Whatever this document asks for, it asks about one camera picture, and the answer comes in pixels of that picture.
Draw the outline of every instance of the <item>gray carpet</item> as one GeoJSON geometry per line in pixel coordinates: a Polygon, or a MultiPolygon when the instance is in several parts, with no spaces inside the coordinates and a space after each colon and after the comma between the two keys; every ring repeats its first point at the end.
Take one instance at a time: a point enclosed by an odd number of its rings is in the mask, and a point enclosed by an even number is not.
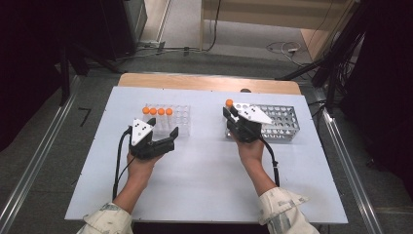
{"type": "MultiPolygon", "coordinates": [[[[294,64],[287,61],[205,54],[190,54],[184,57],[181,53],[130,58],[117,63],[129,72],[216,74],[261,79],[281,77],[296,69],[294,64]]],[[[9,233],[76,233],[83,225],[81,221],[64,220],[64,215],[111,89],[117,85],[120,77],[119,74],[110,73],[94,64],[91,67],[93,70],[89,76],[82,78],[79,94],[9,233]],[[80,125],[86,113],[79,110],[79,107],[92,110],[83,127],[80,125]]],[[[307,82],[302,78],[296,80],[307,82]]],[[[301,90],[308,102],[315,100],[313,88],[303,85],[301,90]]],[[[55,116],[59,98],[59,92],[56,92],[27,123],[12,145],[0,153],[2,206],[55,116]]],[[[311,106],[311,111],[314,113],[317,108],[311,106]]],[[[337,121],[342,127],[342,136],[373,206],[411,207],[412,202],[397,177],[365,167],[369,157],[363,150],[362,137],[354,125],[340,115],[339,110],[337,121]]],[[[367,233],[331,137],[322,121],[319,134],[349,219],[349,224],[330,225],[330,233],[367,233]]],[[[413,224],[409,222],[411,214],[379,214],[379,218],[385,233],[410,233],[410,230],[413,230],[413,224]]],[[[327,226],[321,229],[321,233],[327,233],[327,226]]]]}

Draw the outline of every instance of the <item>black fabric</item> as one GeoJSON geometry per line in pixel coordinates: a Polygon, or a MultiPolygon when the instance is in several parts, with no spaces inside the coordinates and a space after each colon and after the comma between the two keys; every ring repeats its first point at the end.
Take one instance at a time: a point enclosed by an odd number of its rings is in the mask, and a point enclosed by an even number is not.
{"type": "Polygon", "coordinates": [[[413,23],[411,1],[376,1],[341,109],[376,163],[403,179],[413,198],[413,23]]]}
{"type": "Polygon", "coordinates": [[[26,3],[0,3],[0,150],[60,85],[50,18],[41,17],[40,3],[26,3]]]}

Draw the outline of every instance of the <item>sleeve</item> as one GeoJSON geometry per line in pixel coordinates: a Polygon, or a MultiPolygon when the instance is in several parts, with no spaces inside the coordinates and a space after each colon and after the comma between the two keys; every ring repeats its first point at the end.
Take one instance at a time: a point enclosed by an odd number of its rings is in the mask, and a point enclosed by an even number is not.
{"type": "Polygon", "coordinates": [[[77,234],[132,234],[131,215],[113,203],[83,217],[86,224],[77,234]]]}
{"type": "Polygon", "coordinates": [[[260,197],[261,217],[259,223],[267,224],[271,234],[319,233],[298,209],[309,199],[276,187],[260,197]]]}

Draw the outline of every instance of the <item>floor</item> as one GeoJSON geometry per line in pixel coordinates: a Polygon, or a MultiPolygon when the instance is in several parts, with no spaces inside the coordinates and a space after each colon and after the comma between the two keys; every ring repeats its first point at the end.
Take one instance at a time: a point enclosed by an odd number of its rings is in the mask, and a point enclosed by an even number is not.
{"type": "MultiPolygon", "coordinates": [[[[146,2],[150,5],[155,0],[147,0],[146,2]]],[[[166,41],[168,47],[197,47],[199,22],[196,20],[198,18],[196,10],[199,4],[200,1],[188,3],[184,0],[172,0],[164,28],[159,34],[161,35],[160,41],[166,41]]],[[[165,9],[163,7],[160,9],[163,14],[165,9]]],[[[143,53],[139,53],[135,55],[136,58],[116,63],[119,67],[130,72],[219,74],[273,79],[282,77],[299,66],[283,53],[272,53],[267,50],[266,46],[273,42],[300,43],[301,53],[293,55],[294,61],[311,62],[310,57],[305,52],[303,39],[297,31],[293,28],[258,28],[256,25],[250,24],[219,22],[215,46],[208,54],[190,54],[185,57],[183,53],[177,52],[139,58],[138,56],[143,55],[143,53]]],[[[206,21],[205,47],[209,45],[207,40],[210,38],[209,34],[209,22],[206,21]]],[[[147,37],[147,40],[156,41],[156,37],[158,37],[158,33],[153,33],[152,36],[147,37]]],[[[275,47],[273,51],[280,52],[280,49],[280,47],[275,47]]],[[[33,184],[28,193],[25,194],[24,202],[10,226],[9,233],[75,233],[83,225],[82,221],[64,220],[64,215],[110,91],[113,86],[117,85],[120,77],[119,74],[110,73],[94,63],[91,64],[91,68],[88,77],[74,79],[79,81],[78,92],[73,97],[71,106],[68,106],[65,120],[59,127],[54,142],[47,152],[47,157],[42,162],[41,169],[37,175],[33,175],[33,184]],[[91,113],[82,125],[85,120],[86,113],[83,110],[85,108],[90,109],[91,113]]],[[[294,79],[300,85],[301,92],[306,97],[307,102],[318,99],[316,95],[318,91],[309,83],[313,74],[314,72],[309,72],[309,74],[294,79]]],[[[10,201],[11,192],[18,184],[29,160],[36,154],[42,137],[59,111],[59,98],[60,92],[57,91],[27,123],[12,145],[0,152],[0,202],[2,206],[10,201]]],[[[315,113],[318,108],[316,105],[310,106],[312,113],[315,113]]],[[[335,113],[341,137],[376,211],[383,229],[382,233],[410,233],[413,230],[413,223],[410,221],[413,203],[406,194],[400,179],[388,172],[380,172],[375,168],[365,166],[369,156],[364,151],[362,135],[351,122],[346,120],[339,109],[335,113]]],[[[322,121],[322,118],[320,121],[317,118],[314,120],[316,125],[320,122],[319,137],[324,144],[324,151],[349,219],[349,224],[324,225],[320,227],[320,232],[369,233],[327,125],[322,121]]],[[[170,226],[149,225],[147,228],[148,225],[144,223],[139,223],[139,225],[140,233],[183,231],[179,227],[173,229],[170,226]]]]}

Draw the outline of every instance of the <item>orange cap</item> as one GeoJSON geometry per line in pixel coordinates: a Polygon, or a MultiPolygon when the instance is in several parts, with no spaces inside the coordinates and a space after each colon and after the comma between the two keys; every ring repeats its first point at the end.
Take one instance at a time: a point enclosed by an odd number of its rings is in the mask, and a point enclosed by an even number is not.
{"type": "Polygon", "coordinates": [[[225,101],[225,105],[228,107],[231,107],[233,103],[234,102],[231,99],[227,99],[227,101],[225,101]]]}
{"type": "Polygon", "coordinates": [[[172,109],[171,108],[167,109],[167,115],[172,115],[172,109]]]}
{"type": "Polygon", "coordinates": [[[156,108],[151,108],[149,112],[151,113],[151,115],[156,115],[156,108]]]}
{"type": "Polygon", "coordinates": [[[158,114],[159,115],[164,115],[165,114],[165,110],[163,108],[159,108],[158,109],[158,114]]]}
{"type": "Polygon", "coordinates": [[[149,114],[149,108],[147,106],[143,107],[142,113],[149,114]]]}

